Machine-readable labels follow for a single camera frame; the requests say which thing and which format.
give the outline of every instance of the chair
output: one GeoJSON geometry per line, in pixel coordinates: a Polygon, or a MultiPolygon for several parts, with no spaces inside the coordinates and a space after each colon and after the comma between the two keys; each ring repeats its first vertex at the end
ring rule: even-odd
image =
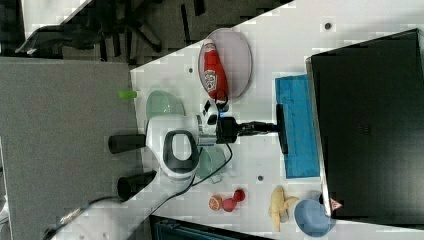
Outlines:
{"type": "Polygon", "coordinates": [[[160,0],[145,0],[131,12],[131,1],[125,0],[125,17],[117,19],[115,0],[93,0],[70,21],[61,25],[45,26],[37,29],[15,52],[33,54],[43,48],[69,46],[79,50],[93,49],[95,44],[100,44],[101,58],[107,61],[106,38],[113,38],[115,56],[121,54],[119,33],[126,32],[127,62],[134,64],[130,59],[132,32],[142,38],[155,52],[162,50],[161,41],[154,35],[156,42],[147,38],[140,31],[145,25],[137,19],[139,12],[151,2],[161,3],[160,0]]]}

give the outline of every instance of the black chair leg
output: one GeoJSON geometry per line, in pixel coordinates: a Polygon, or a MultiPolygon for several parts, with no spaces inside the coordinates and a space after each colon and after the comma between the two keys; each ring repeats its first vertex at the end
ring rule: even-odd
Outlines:
{"type": "Polygon", "coordinates": [[[107,62],[106,42],[104,39],[100,41],[100,58],[107,62]]]}
{"type": "Polygon", "coordinates": [[[133,31],[137,36],[139,36],[140,38],[142,38],[155,52],[157,52],[157,53],[161,52],[162,51],[162,43],[161,43],[161,41],[159,40],[159,43],[157,43],[157,44],[153,43],[150,39],[148,39],[146,37],[146,35],[144,35],[144,33],[142,31],[140,31],[140,29],[138,29],[138,26],[137,25],[139,25],[139,24],[140,23],[135,24],[135,25],[129,24],[128,25],[128,28],[131,31],[133,31]]]}
{"type": "Polygon", "coordinates": [[[131,45],[132,45],[132,32],[127,31],[126,36],[126,50],[127,50],[127,63],[130,63],[131,60],[131,45]]]}
{"type": "Polygon", "coordinates": [[[115,57],[121,56],[121,44],[119,41],[119,34],[114,33],[112,36],[113,39],[113,53],[115,54],[115,57]]]}

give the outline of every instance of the gray floor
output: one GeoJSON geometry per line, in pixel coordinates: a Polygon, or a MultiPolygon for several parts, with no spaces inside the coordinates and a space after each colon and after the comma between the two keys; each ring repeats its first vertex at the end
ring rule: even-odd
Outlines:
{"type": "MultiPolygon", "coordinates": [[[[135,7],[143,0],[132,0],[135,7]]],[[[187,21],[191,41],[199,41],[208,36],[212,31],[232,27],[250,18],[256,17],[271,9],[281,6],[281,2],[289,0],[204,0],[205,13],[195,16],[193,0],[163,0],[161,4],[150,4],[140,13],[140,19],[151,26],[153,31],[162,41],[163,49],[160,53],[154,52],[143,40],[133,34],[131,58],[136,59],[137,65],[146,64],[184,48],[190,42],[186,41],[181,5],[184,4],[187,12],[187,21]]],[[[113,44],[111,39],[106,39],[108,61],[125,62],[125,39],[120,35],[122,55],[113,56],[113,44]]],[[[65,47],[64,59],[75,60],[100,60],[100,48],[94,50],[75,50],[65,47]]]]}

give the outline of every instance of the warning sticker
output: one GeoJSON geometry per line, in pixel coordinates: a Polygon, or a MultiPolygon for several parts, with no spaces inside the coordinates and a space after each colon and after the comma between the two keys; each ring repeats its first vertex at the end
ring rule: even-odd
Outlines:
{"type": "Polygon", "coordinates": [[[336,211],[337,209],[343,207],[343,205],[339,202],[337,202],[336,200],[330,198],[330,203],[331,203],[331,210],[332,211],[336,211]]]}

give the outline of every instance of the white table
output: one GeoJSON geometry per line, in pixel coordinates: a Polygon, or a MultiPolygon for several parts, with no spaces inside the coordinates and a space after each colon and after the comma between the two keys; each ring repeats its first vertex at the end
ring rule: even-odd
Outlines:
{"type": "Polygon", "coordinates": [[[48,25],[67,22],[91,0],[21,0],[25,38],[48,25]]]}
{"type": "MultiPolygon", "coordinates": [[[[231,114],[239,122],[276,123],[274,79],[306,73],[305,59],[313,54],[385,35],[424,29],[424,2],[419,0],[296,0],[285,6],[235,26],[243,33],[252,50],[252,84],[240,99],[230,102],[231,114]],[[332,28],[325,30],[325,23],[332,28]]],[[[144,96],[136,99],[137,122],[146,125],[145,104],[156,86],[182,99],[186,114],[198,113],[207,94],[197,74],[201,42],[131,71],[133,88],[144,96]]],[[[293,218],[273,228],[268,216],[271,193],[282,185],[287,196],[313,198],[321,191],[319,178],[287,180],[284,158],[277,135],[239,138],[232,144],[234,157],[223,182],[203,183],[181,197],[170,200],[155,214],[202,225],[239,231],[273,239],[309,239],[293,218]],[[264,176],[259,182],[257,176],[264,176]],[[230,197],[243,187],[247,200],[232,213],[213,212],[208,200],[214,193],[230,197]]],[[[157,167],[151,153],[143,152],[143,164],[157,167]]],[[[387,226],[338,221],[322,239],[424,239],[424,232],[387,226]]]]}

